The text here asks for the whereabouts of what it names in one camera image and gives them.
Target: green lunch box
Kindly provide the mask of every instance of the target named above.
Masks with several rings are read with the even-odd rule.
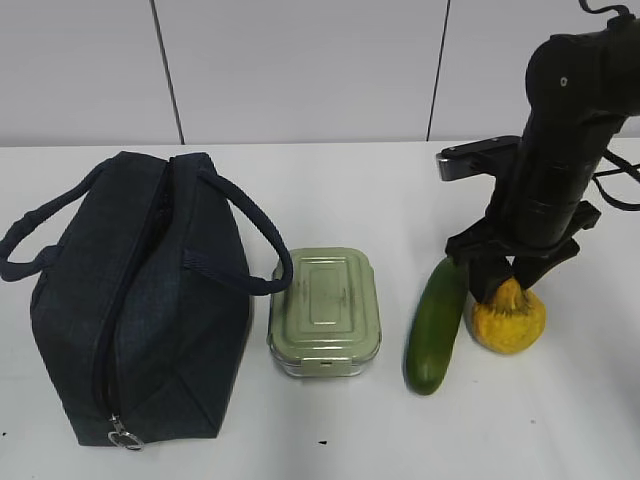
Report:
[[[359,374],[382,340],[369,260],[350,248],[303,248],[291,257],[293,282],[271,301],[271,353],[294,377]],[[278,264],[274,275],[281,273]]]

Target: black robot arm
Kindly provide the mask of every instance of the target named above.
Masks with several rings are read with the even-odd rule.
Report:
[[[531,113],[521,138],[438,156],[443,180],[496,178],[484,218],[446,247],[457,262],[468,262],[479,302],[512,276],[529,288],[577,255],[573,235],[595,226],[600,212],[581,201],[584,191],[612,136],[640,114],[640,20],[622,11],[601,32],[554,35],[533,54],[526,88]]]

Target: zipper pull ring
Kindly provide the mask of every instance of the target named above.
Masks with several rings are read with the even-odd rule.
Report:
[[[134,452],[140,452],[144,449],[144,442],[133,433],[127,432],[127,429],[120,421],[119,416],[111,415],[109,421],[113,424],[113,428],[115,429],[107,435],[111,443],[116,447],[126,448],[127,450]]]

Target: dark blue lunch bag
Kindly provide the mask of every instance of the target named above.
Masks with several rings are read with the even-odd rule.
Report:
[[[9,255],[86,194],[55,246]],[[282,278],[251,277],[228,201],[275,248]],[[27,213],[0,242],[6,281],[40,274],[36,343],[81,445],[211,438],[251,326],[251,295],[284,290],[293,266],[275,226],[204,153],[169,162],[122,152]]]

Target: white table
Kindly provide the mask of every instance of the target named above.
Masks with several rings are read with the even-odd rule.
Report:
[[[256,318],[217,440],[149,446],[142,454],[76,444],[28,317],[35,279],[0,284],[0,478],[121,479],[637,479],[640,478],[640,215],[587,198],[604,215],[581,232],[578,258],[540,281],[548,326],[530,350],[492,354],[459,332],[445,383],[407,391],[405,338],[445,240],[478,219],[492,180],[439,181],[444,143],[129,147],[169,157],[209,152],[280,228],[289,248],[348,246],[376,272],[382,348],[360,377],[288,378],[265,343],[268,299]],[[640,140],[614,150],[640,157]],[[109,147],[0,149],[0,231],[65,191]],[[606,180],[627,201],[640,187]],[[16,252],[57,240],[76,207]],[[254,274],[276,257],[239,218]]]

